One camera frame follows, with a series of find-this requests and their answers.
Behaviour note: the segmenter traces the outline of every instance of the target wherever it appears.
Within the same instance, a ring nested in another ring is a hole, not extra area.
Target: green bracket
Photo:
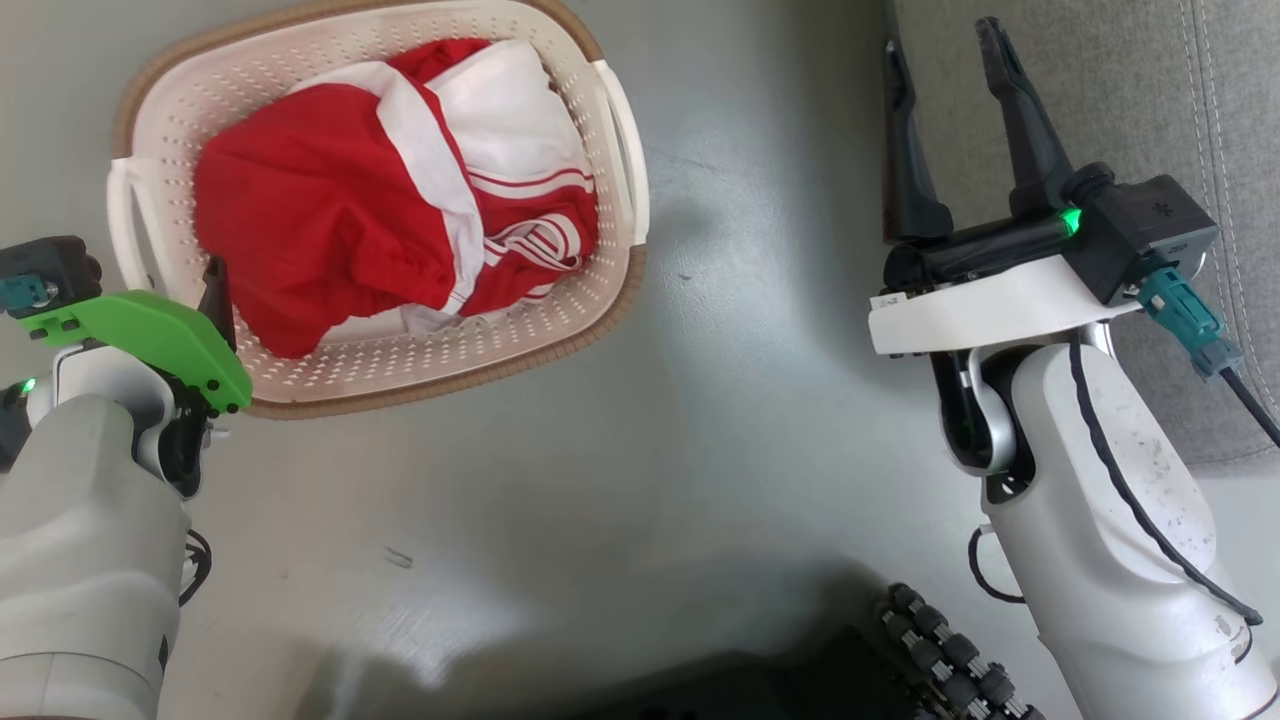
[[[55,347],[93,338],[123,350],[200,389],[219,413],[243,410],[253,398],[253,380],[214,323],[152,292],[105,295],[18,322]]]

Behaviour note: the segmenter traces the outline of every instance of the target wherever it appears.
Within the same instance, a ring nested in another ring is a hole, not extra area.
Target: laundry basket
[[[640,291],[649,186],[635,118],[590,32],[558,0],[326,0],[180,42],[134,78],[116,118],[108,217],[131,288],[159,283],[196,306],[207,256],[195,236],[193,173],[212,136],[333,68],[461,37],[527,40],[582,135],[599,195],[600,242],[549,297],[500,319],[421,338],[396,319],[330,333],[308,357],[273,356],[237,314],[250,413],[307,419],[425,400],[581,350],[613,329]],[[142,228],[134,227],[134,206]]]

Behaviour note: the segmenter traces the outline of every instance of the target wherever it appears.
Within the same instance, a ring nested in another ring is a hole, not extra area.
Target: red and white clothing
[[[544,297],[598,238],[582,141],[532,46],[457,40],[296,86],[214,137],[196,234],[282,357],[348,318]]]

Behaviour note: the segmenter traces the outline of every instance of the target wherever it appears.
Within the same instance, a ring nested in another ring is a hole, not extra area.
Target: green light
[[[1074,237],[1075,233],[1080,232],[1080,210],[1075,208],[1062,210],[1059,217],[1066,223],[1066,231],[1070,233],[1068,237]]]

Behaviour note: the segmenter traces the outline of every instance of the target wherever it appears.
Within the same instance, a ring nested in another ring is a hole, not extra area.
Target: sofa cushion
[[[1012,170],[973,24],[1000,18],[1075,167],[1120,182],[1174,176],[1222,238],[1194,284],[1245,354],[1245,383],[1280,416],[1280,14],[1270,0],[895,0],[916,122],[956,227],[1009,215]],[[1276,452],[1225,383],[1206,386],[1144,315],[1116,350],[1189,465]]]

